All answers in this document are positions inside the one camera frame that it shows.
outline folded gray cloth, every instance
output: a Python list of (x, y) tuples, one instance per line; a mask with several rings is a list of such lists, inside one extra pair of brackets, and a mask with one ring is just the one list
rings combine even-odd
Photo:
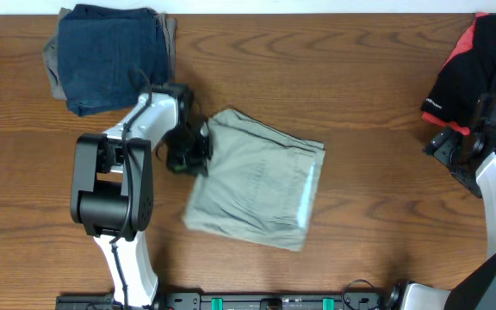
[[(61, 8), (57, 20), (55, 32), (49, 38), (47, 43), (43, 46), (43, 62), (46, 67), (47, 77), (51, 85), (51, 96), (55, 99), (66, 100), (65, 92), (63, 91), (62, 84), (59, 77), (59, 64), (58, 64), (58, 51), (59, 51), (59, 21), (63, 19), (71, 9)], [(168, 64), (170, 71), (170, 81), (175, 79), (175, 63), (176, 63), (176, 44), (175, 34), (177, 29), (177, 20), (175, 18), (167, 18), (165, 13), (156, 15), (158, 24), (164, 31), (164, 39), (166, 45), (166, 52), (168, 53)]]
[(189, 229), (299, 251), (325, 157), (323, 144), (297, 139), (235, 110), (208, 122), (214, 155), (184, 216)]

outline dark blue cloth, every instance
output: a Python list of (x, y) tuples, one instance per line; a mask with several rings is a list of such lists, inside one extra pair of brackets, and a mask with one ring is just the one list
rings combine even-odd
[[(68, 109), (85, 116), (137, 102), (129, 81), (141, 69), (152, 84), (168, 81), (164, 34), (151, 9), (76, 5), (59, 22), (59, 77)], [(142, 85), (139, 74), (135, 85)]]

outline black and red garment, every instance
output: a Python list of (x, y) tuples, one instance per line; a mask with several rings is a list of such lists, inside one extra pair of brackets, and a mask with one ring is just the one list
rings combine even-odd
[(478, 13), (439, 72), (422, 118), (469, 134), (474, 107), (487, 92), (496, 92), (496, 15)]

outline white wall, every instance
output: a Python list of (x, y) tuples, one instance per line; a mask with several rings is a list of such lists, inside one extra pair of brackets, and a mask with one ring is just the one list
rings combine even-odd
[(0, 0), (0, 14), (56, 14), (76, 3), (172, 14), (496, 13), (496, 0)]

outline wooden table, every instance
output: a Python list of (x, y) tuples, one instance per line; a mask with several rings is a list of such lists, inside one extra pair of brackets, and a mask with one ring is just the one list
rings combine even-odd
[[(156, 159), (152, 266), (206, 292), (339, 291), (352, 279), (453, 288), (486, 258), (481, 200), (422, 147), (419, 106), (468, 15), (180, 15), (177, 80), (207, 114), (235, 107), (325, 142), (302, 252), (189, 232), (191, 177)], [(51, 98), (41, 48), (55, 16), (0, 16), (0, 309), (51, 309), (64, 292), (108, 292), (103, 255), (69, 211), (79, 118)]]

